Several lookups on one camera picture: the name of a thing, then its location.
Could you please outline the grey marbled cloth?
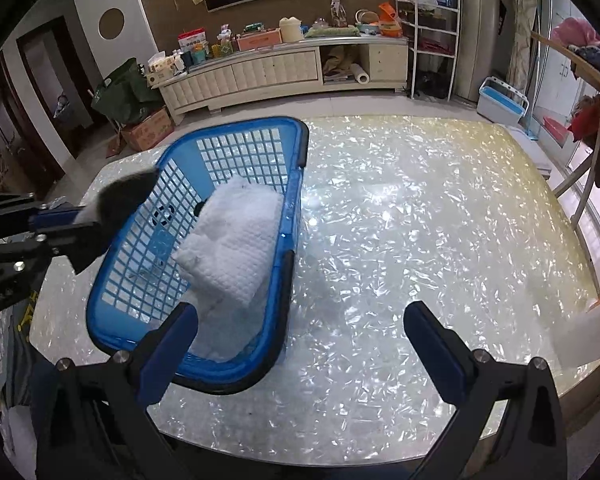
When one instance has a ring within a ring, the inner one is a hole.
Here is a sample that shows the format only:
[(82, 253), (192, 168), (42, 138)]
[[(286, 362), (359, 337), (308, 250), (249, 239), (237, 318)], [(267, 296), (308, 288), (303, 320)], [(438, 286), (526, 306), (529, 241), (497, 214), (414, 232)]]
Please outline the grey marbled cloth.
[(73, 224), (96, 223), (105, 233), (116, 234), (146, 202), (158, 179), (159, 170), (152, 168), (109, 183), (78, 212)]

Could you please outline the white waffle towel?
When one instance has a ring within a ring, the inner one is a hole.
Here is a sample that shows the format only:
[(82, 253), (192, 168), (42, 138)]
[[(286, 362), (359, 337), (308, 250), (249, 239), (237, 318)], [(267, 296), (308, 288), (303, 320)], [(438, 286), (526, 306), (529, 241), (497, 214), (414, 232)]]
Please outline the white waffle towel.
[(236, 174), (206, 202), (172, 252), (178, 273), (188, 284), (203, 280), (247, 302), (271, 270), (283, 195)]

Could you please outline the white gauze towel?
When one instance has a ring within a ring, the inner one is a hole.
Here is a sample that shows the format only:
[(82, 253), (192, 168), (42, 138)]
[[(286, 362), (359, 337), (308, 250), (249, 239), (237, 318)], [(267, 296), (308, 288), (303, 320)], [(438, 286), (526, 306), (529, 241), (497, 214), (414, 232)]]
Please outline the white gauze towel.
[(151, 316), (149, 325), (157, 328), (169, 308), (180, 301), (192, 304), (197, 311), (198, 328), (189, 352), (198, 358), (227, 362), (236, 358), (262, 328), (268, 302), (269, 278), (262, 278), (247, 302), (232, 296), (227, 288), (195, 280), (185, 290), (168, 297), (169, 289), (152, 286), (144, 292)]

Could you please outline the black soft cloth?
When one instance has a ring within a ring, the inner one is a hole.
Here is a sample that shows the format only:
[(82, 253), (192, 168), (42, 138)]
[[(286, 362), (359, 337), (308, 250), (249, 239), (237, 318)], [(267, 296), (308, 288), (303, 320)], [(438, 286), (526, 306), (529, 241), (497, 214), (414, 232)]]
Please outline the black soft cloth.
[(200, 216), (200, 214), (201, 214), (201, 211), (204, 209), (204, 205), (205, 205), (206, 203), (207, 203), (207, 202), (206, 202), (205, 200), (202, 200), (201, 202), (199, 202), (199, 203), (196, 203), (196, 205), (195, 205), (195, 207), (194, 207), (194, 216), (195, 216), (196, 218), (198, 218), (198, 217)]

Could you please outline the white plastic bottle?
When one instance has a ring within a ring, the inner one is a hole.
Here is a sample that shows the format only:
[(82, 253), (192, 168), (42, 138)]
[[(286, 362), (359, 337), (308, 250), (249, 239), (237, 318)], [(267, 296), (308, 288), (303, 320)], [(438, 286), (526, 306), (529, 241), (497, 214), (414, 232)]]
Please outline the white plastic bottle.
[(550, 341), (561, 368), (576, 368), (600, 360), (600, 300), (555, 328)]

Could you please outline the cardboard box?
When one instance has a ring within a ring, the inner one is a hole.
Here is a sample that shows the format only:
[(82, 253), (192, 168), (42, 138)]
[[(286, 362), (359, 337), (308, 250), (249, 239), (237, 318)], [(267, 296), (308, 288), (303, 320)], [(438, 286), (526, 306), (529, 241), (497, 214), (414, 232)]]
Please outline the cardboard box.
[(154, 148), (174, 130), (174, 123), (165, 107), (136, 126), (124, 127), (122, 138), (134, 151), (141, 152)]

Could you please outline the green shopping bag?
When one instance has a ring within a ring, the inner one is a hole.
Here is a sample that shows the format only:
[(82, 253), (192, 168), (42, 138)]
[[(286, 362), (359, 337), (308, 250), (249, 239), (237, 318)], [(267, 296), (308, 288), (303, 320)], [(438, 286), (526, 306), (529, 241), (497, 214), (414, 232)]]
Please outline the green shopping bag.
[(92, 107), (120, 125), (137, 125), (163, 107), (160, 91), (149, 87), (136, 58), (128, 58), (97, 86)]

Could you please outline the tissue box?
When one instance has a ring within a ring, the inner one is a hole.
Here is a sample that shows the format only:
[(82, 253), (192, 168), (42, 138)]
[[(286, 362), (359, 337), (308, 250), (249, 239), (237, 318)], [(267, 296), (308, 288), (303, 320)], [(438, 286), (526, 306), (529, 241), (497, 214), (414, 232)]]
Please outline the tissue box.
[(157, 84), (183, 73), (184, 70), (185, 64), (180, 52), (174, 51), (167, 55), (166, 52), (160, 51), (148, 60), (145, 77), (147, 83), (151, 87), (155, 87)]

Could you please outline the pink box on cabinet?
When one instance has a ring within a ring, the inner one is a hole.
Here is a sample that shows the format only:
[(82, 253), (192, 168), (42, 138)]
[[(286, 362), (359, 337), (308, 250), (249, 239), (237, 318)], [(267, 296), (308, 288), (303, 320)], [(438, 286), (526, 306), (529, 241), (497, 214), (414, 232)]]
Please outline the pink box on cabinet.
[(236, 40), (238, 49), (242, 52), (275, 47), (283, 42), (278, 28), (242, 34)]

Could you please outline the cream jar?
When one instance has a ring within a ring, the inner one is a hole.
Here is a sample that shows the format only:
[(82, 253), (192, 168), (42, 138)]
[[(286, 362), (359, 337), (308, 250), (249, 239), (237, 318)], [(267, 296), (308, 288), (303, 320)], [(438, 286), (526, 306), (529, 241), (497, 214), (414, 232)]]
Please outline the cream jar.
[(294, 44), (303, 39), (302, 24), (298, 18), (281, 18), (278, 23), (280, 36), (284, 44)]

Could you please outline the white blue plastic bin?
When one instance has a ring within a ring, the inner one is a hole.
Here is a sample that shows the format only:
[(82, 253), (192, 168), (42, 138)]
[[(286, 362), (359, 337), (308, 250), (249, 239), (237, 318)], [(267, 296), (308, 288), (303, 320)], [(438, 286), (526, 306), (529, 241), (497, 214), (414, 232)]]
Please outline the white blue plastic bin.
[(516, 126), (528, 108), (523, 93), (494, 76), (486, 77), (479, 88), (477, 113), (494, 124)]

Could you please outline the paper roll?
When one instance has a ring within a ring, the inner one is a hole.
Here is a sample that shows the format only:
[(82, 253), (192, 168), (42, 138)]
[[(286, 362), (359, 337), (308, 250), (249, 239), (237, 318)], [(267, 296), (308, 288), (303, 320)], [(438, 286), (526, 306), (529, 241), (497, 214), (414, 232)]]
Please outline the paper roll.
[(350, 65), (350, 73), (358, 84), (368, 84), (370, 82), (370, 75), (358, 63)]

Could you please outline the cream TV cabinet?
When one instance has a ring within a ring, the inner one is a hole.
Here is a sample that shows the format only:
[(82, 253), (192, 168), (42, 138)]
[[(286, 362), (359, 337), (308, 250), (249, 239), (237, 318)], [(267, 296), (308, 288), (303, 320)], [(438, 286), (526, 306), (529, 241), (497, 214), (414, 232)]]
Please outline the cream TV cabinet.
[[(225, 107), (286, 96), (393, 90), (407, 83), (405, 39), (383, 36), (314, 38), (295, 44), (238, 52), (192, 67), (154, 88), (160, 91), (174, 122), (193, 110), (217, 112)], [(350, 65), (370, 75), (358, 84)]]

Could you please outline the orange detergent bottle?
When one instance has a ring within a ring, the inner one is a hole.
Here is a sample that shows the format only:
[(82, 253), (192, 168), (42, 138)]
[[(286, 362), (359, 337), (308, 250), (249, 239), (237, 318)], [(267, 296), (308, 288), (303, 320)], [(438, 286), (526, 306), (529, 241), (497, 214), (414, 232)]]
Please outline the orange detergent bottle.
[(403, 36), (403, 29), (400, 18), (396, 13), (396, 9), (391, 5), (390, 2), (381, 3), (378, 6), (378, 9), (378, 27), (381, 36), (389, 38), (401, 38)]

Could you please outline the white metal shelf rack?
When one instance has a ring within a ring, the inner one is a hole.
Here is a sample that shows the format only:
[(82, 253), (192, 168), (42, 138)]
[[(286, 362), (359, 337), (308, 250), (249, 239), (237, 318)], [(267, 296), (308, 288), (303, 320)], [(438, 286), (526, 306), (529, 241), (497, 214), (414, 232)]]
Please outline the white metal shelf rack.
[(462, 0), (394, 0), (407, 41), (411, 98), (449, 101), (460, 52)]

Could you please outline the tall air conditioner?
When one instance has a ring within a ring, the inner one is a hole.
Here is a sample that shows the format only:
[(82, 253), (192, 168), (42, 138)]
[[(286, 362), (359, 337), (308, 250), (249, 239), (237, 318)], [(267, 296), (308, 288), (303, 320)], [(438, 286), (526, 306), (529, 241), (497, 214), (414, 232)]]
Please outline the tall air conditioner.
[(506, 78), (514, 39), (513, 0), (460, 0), (454, 93), (477, 102), (486, 77)]

